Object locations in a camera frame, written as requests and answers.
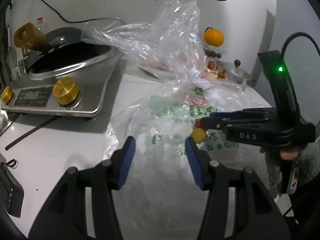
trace stove control panel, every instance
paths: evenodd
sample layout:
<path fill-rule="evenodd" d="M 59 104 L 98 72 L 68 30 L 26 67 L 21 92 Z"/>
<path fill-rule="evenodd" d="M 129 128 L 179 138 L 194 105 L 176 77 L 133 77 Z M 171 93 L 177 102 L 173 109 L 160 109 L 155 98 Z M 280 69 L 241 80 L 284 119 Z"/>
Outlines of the stove control panel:
<path fill-rule="evenodd" d="M 21 89 L 13 106 L 46 107 L 51 93 L 52 86 Z"/>

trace chopstick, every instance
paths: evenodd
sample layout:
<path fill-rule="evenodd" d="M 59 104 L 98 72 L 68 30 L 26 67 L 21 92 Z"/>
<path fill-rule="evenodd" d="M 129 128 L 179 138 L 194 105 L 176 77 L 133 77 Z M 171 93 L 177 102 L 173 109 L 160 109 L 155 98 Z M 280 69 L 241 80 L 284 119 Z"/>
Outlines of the chopstick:
<path fill-rule="evenodd" d="M 47 124 L 57 120 L 58 118 L 60 118 L 60 116 L 55 116 L 55 117 L 49 119 L 48 121 L 38 125 L 37 127 L 33 128 L 29 132 L 26 132 L 24 135 L 20 136 L 18 139 L 15 139 L 12 143 L 8 144 L 4 149 L 6 151 L 9 150 L 12 146 L 15 146 L 18 142 L 22 141 L 24 138 L 28 137 L 30 134 L 32 134 L 35 131 L 39 130 L 40 128 L 46 126 Z"/>

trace orange fruit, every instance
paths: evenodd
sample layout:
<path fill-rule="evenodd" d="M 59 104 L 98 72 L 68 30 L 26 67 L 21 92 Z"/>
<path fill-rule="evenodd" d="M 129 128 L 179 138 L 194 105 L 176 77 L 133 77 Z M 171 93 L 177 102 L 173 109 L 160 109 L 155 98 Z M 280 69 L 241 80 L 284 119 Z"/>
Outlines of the orange fruit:
<path fill-rule="evenodd" d="M 201 128 L 194 129 L 190 136 L 194 139 L 195 143 L 202 143 L 207 138 L 207 134 Z"/>
<path fill-rule="evenodd" d="M 219 47 L 223 44 L 224 38 L 221 31 L 207 28 L 204 32 L 204 40 L 211 46 Z"/>

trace finger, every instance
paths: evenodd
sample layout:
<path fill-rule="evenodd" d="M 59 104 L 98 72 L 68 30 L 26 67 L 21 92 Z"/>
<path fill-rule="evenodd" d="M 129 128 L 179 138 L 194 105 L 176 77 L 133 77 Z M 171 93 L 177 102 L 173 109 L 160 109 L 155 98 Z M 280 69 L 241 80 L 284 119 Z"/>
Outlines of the finger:
<path fill-rule="evenodd" d="M 259 150 L 260 153 L 265 153 L 266 151 L 267 151 L 267 150 L 266 150 L 265 148 L 260 147 L 260 150 Z"/>
<path fill-rule="evenodd" d="M 289 146 L 289 147 L 283 148 L 282 150 L 284 152 L 295 153 L 295 152 L 301 152 L 303 148 L 301 148 L 299 145 L 295 145 L 295 146 Z"/>
<path fill-rule="evenodd" d="M 299 157 L 299 152 L 288 152 L 286 150 L 280 151 L 280 156 L 285 161 L 293 161 Z"/>

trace clear plastic bag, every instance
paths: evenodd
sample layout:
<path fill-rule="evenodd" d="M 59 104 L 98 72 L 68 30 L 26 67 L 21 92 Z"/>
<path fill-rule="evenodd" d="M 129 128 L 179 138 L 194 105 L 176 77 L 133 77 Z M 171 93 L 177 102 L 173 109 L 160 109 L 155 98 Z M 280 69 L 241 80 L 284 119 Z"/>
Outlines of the clear plastic bag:
<path fill-rule="evenodd" d="M 176 76 L 204 69 L 205 55 L 198 37 L 200 11 L 196 1 L 185 4 L 167 1 L 152 24 L 120 25 L 121 20 L 88 22 L 81 40 L 108 44 L 127 54 L 138 66 L 161 78 L 161 71 Z"/>
<path fill-rule="evenodd" d="M 151 25 L 88 23 L 83 41 L 109 44 L 129 59 L 152 71 L 156 66 L 172 71 L 153 95 L 124 109 L 110 120 L 103 159 L 122 147 L 127 136 L 136 139 L 136 153 L 126 184 L 114 192 L 122 228 L 128 218 L 135 230 L 168 239 L 195 239 L 207 200 L 207 192 L 194 183 L 184 149 L 195 120 L 214 111 L 258 107 L 239 85 L 223 80 L 210 82 L 206 59 L 198 37 L 199 9 L 196 2 L 166 2 Z M 259 148 L 228 142 L 221 131 L 207 131 L 199 145 L 210 157 L 229 168 L 252 166 L 263 182 L 268 175 Z"/>
<path fill-rule="evenodd" d="M 103 158 L 110 158 L 127 136 L 137 141 L 127 182 L 114 193 L 117 210 L 130 217 L 138 231 L 195 239 L 207 192 L 194 182 L 184 140 L 196 119 L 247 106 L 258 107 L 233 86 L 214 83 L 204 90 L 191 83 L 170 82 L 114 117 L 107 128 Z M 253 167 L 268 186 L 264 156 L 258 147 L 229 142 L 221 131 L 208 130 L 207 140 L 199 148 L 229 168 Z"/>

